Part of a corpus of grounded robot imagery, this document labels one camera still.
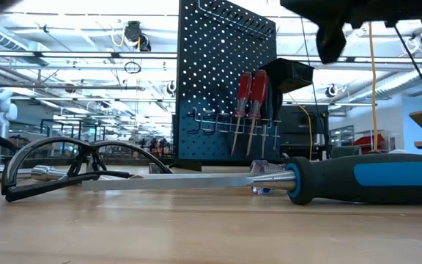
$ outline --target red screwdriver handle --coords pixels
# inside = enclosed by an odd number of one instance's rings
[[[252,109],[248,115],[250,118],[260,119],[260,108],[264,102],[264,97],[267,92],[268,75],[265,70],[256,72],[253,80],[252,93],[250,100],[252,101]]]
[[[250,72],[244,72],[240,76],[239,91],[237,93],[237,108],[235,109],[235,115],[237,117],[245,116],[245,105],[250,97],[252,79],[253,76]]]

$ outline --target red screwdriver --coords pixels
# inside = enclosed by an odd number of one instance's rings
[[[250,149],[252,146],[253,130],[255,128],[255,120],[259,120],[260,108],[264,102],[264,96],[267,92],[268,75],[265,70],[259,70],[256,72],[255,79],[253,80],[252,93],[250,100],[252,101],[252,108],[248,116],[252,119],[252,125],[250,127],[250,137],[248,138],[247,155],[250,155]]]
[[[235,143],[239,135],[240,119],[246,115],[245,105],[250,96],[250,89],[252,87],[252,73],[244,72],[240,76],[239,92],[237,93],[237,108],[235,109],[235,116],[237,117],[237,126],[235,128],[234,144],[232,144],[231,156],[234,155]]]

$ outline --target workbench surface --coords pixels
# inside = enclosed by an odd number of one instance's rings
[[[11,204],[0,195],[0,263],[422,264],[422,205],[297,206],[283,191],[249,188],[79,189]]]

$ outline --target pegboard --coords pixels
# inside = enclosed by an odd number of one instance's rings
[[[240,74],[256,72],[276,59],[275,23],[228,1],[181,0],[178,36],[176,158],[260,159],[261,136],[253,137],[247,157],[249,135],[240,134],[231,157],[234,133],[222,132],[226,129],[219,125],[216,128],[212,123],[197,122],[196,117],[236,123]],[[268,134],[275,134],[274,127]],[[267,137],[265,148],[265,159],[279,159],[279,143],[273,150],[273,137]]]

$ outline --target blue and black screwdriver handle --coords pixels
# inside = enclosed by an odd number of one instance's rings
[[[288,191],[297,205],[313,198],[374,204],[422,202],[422,155],[368,154],[310,162],[289,160],[295,187]]]

